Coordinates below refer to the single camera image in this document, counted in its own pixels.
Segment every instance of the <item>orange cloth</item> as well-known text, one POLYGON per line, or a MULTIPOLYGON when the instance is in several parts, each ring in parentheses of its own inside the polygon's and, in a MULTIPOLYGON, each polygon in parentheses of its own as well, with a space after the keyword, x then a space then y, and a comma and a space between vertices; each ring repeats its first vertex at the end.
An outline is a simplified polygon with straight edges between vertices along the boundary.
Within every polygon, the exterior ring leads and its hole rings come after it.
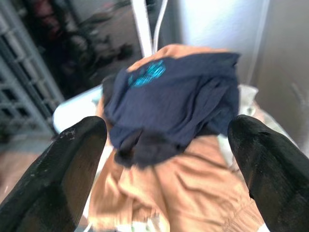
MULTIPOLYGON (((136 69, 163 56, 210 48, 170 45, 136 62, 136 69)), ((103 100, 97 115, 103 117, 103 100)), ((114 162, 115 151, 94 184, 88 220, 96 230, 159 215, 161 231, 256 232, 261 215, 244 183, 228 169, 215 136, 195 138, 184 153, 144 170, 114 162)))

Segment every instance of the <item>pile of clothes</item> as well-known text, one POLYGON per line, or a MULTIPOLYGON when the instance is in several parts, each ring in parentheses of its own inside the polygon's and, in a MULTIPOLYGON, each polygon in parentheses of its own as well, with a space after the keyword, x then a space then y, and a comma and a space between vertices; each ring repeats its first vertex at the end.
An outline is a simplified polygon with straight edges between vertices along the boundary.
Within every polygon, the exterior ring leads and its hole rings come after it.
POLYGON ((263 220, 217 140, 238 114, 238 54, 172 44, 103 81, 114 151, 91 194, 98 230, 257 231, 263 220))

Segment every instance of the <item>white wire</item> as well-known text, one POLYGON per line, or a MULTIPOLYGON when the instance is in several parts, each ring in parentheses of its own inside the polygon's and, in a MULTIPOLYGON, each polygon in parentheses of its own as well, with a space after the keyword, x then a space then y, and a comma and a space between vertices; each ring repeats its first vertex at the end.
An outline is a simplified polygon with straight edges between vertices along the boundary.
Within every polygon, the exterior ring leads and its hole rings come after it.
POLYGON ((164 17, 164 13, 166 10, 166 6, 168 5, 168 1, 169 0, 162 0, 162 5, 161 5, 160 12, 159 12, 158 20, 156 22, 155 29, 154 29, 155 31, 154 31, 153 54, 158 51, 159 33, 160 33, 160 28, 161 28, 162 20, 164 17))
POLYGON ((90 223, 88 224, 88 226, 86 227, 86 229, 84 229, 84 232, 89 232, 89 230, 91 229, 91 227, 92 227, 92 223, 90 222, 90 223))

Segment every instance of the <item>tan fabric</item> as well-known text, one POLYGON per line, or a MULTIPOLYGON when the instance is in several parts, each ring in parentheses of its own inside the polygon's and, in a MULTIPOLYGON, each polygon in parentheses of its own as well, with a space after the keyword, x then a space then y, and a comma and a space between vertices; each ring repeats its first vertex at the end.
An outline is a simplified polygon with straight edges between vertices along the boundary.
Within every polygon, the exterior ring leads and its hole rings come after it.
MULTIPOLYGON (((129 71, 162 57, 220 51, 225 50, 173 44, 129 71)), ((104 119, 103 111, 101 99, 97 115, 104 119)), ((215 136, 198 137, 183 154, 144 170, 124 169, 114 155, 115 150, 91 194, 88 220, 96 230, 157 215, 161 231, 167 232, 256 232, 263 224, 248 189, 228 169, 215 136)))

